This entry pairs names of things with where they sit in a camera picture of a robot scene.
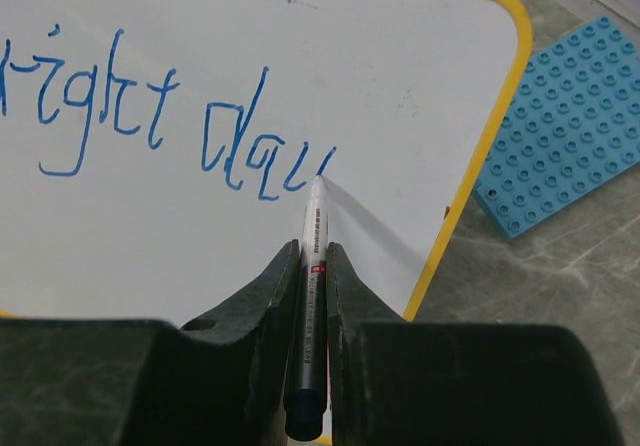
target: marble floor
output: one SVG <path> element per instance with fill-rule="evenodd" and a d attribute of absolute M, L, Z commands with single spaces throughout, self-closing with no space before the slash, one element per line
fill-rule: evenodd
<path fill-rule="evenodd" d="M 594 19 L 593 3 L 521 0 L 544 48 Z M 520 238 L 503 240 L 470 199 L 420 320 L 559 324 L 596 363 L 628 445 L 640 445 L 640 168 Z"/>

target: lego stud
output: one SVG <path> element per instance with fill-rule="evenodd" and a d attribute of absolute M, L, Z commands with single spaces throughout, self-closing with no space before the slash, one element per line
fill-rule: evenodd
<path fill-rule="evenodd" d="M 604 150 L 602 146 L 596 146 L 595 148 L 593 148 L 593 155 L 596 158 L 604 158 L 606 154 L 607 152 Z"/>
<path fill-rule="evenodd" d="M 631 43 L 627 42 L 627 43 L 624 43 L 624 44 L 622 45 L 622 47 L 620 48 L 620 50 L 621 50 L 624 54 L 632 54 L 632 53 L 636 50 L 636 48 L 634 48 L 634 47 L 633 47 L 633 44 L 631 44 Z"/>
<path fill-rule="evenodd" d="M 548 136 L 540 136 L 538 138 L 538 146 L 542 146 L 543 148 L 546 148 L 547 146 L 549 146 L 549 137 Z"/>
<path fill-rule="evenodd" d="M 624 134 L 627 138 L 635 139 L 638 137 L 638 128 L 635 126 L 629 126 L 624 130 Z"/>
<path fill-rule="evenodd" d="M 624 123 L 625 119 L 626 118 L 624 116 L 624 113 L 621 113 L 619 111 L 613 115 L 613 122 L 616 124 Z"/>
<path fill-rule="evenodd" d="M 589 167 L 590 161 L 587 156 L 580 156 L 576 163 L 578 163 L 578 166 L 580 166 L 581 168 L 587 168 Z"/>
<path fill-rule="evenodd" d="M 585 109 L 585 110 L 584 110 L 584 116 L 585 116 L 586 118 L 593 119 L 593 118 L 595 118 L 597 115 L 598 115 L 598 111 L 596 110 L 596 108 L 591 108 L 591 107 L 589 107 L 589 108 L 587 108 L 587 109 Z"/>
<path fill-rule="evenodd" d="M 573 189 L 576 193 L 584 193 L 584 191 L 587 189 L 587 185 L 584 184 L 583 181 L 576 181 L 575 183 L 573 183 Z"/>
<path fill-rule="evenodd" d="M 589 179 L 594 183 L 599 183 L 602 181 L 602 173 L 599 171 L 592 171 L 591 174 L 589 174 Z"/>
<path fill-rule="evenodd" d="M 629 99 L 629 91 L 624 88 L 620 88 L 616 91 L 616 98 L 618 98 L 620 101 L 626 101 L 627 99 Z"/>
<path fill-rule="evenodd" d="M 596 131 L 601 134 L 607 134 L 609 132 L 609 123 L 607 123 L 606 121 L 600 121 L 596 125 Z"/>

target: yellow whiteboard frame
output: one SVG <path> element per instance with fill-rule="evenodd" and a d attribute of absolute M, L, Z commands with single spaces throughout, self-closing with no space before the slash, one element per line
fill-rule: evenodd
<path fill-rule="evenodd" d="M 436 238 L 436 242 L 429 253 L 427 262 L 422 270 L 422 274 L 420 275 L 418 283 L 409 298 L 409 303 L 404 310 L 403 317 L 409 321 L 413 321 L 415 319 L 418 309 L 422 304 L 422 300 L 427 294 L 429 284 L 436 273 L 436 268 L 442 259 L 444 250 L 447 248 L 451 236 L 453 236 L 453 230 L 460 220 L 462 210 L 464 209 L 465 204 L 467 204 L 467 200 L 471 195 L 471 190 L 475 184 L 476 178 L 480 174 L 484 160 L 487 157 L 487 154 L 489 154 L 489 149 L 491 148 L 493 140 L 500 129 L 502 118 L 507 114 L 511 98 L 513 98 L 513 95 L 518 88 L 520 79 L 524 74 L 527 62 L 531 56 L 531 50 L 533 48 L 533 28 L 531 26 L 529 14 L 527 13 L 524 5 L 520 0 L 491 1 L 500 4 L 513 18 L 518 33 L 518 48 L 516 50 L 516 56 L 511 68 L 509 69 L 507 78 L 502 85 L 502 90 L 500 91 L 498 100 L 491 111 L 487 125 L 482 132 L 482 136 L 480 136 L 478 146 L 473 152 L 473 156 L 471 157 L 469 166 L 462 178 L 460 187 L 458 188 L 453 202 L 450 205 L 451 209 L 449 210 L 449 214 L 447 214 L 444 220 L 444 224 L 442 225 L 440 233 L 438 233 L 438 237 Z M 321 436 L 316 439 L 315 442 L 317 444 L 331 444 L 331 439 L 326 436 Z"/>

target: pen cap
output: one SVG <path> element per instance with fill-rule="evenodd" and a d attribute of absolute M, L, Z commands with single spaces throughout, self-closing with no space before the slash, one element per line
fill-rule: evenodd
<path fill-rule="evenodd" d="M 326 410 L 315 391 L 298 390 L 288 398 L 284 430 L 296 441 L 313 441 L 322 434 L 322 418 Z"/>

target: blue lego baseplate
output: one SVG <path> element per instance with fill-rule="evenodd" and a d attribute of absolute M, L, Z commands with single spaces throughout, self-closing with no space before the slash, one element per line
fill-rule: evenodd
<path fill-rule="evenodd" d="M 531 57 L 473 195 L 514 238 L 640 161 L 640 63 L 607 17 Z"/>

